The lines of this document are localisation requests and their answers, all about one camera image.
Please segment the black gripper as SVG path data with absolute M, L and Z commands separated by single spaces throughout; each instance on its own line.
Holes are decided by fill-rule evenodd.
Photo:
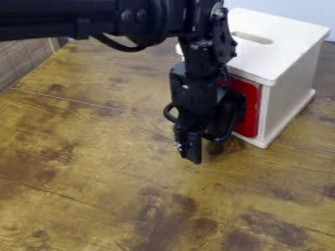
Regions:
M 235 124 L 243 119 L 246 99 L 243 94 L 222 87 L 218 80 L 217 76 L 191 77 L 186 71 L 186 64 L 175 64 L 170 71 L 171 102 L 189 111 L 199 111 L 202 115 L 219 103 L 210 122 L 209 133 L 215 137 L 229 137 Z M 182 158 L 195 165 L 202 163 L 199 131 L 175 129 L 174 146 Z

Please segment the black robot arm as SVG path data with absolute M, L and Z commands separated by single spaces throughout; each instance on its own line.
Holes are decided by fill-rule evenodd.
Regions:
M 181 157 L 199 164 L 202 141 L 229 139 L 245 108 L 225 86 L 237 56 L 225 0 L 0 0 L 0 41 L 46 37 L 92 37 L 127 53 L 178 39 L 165 116 Z

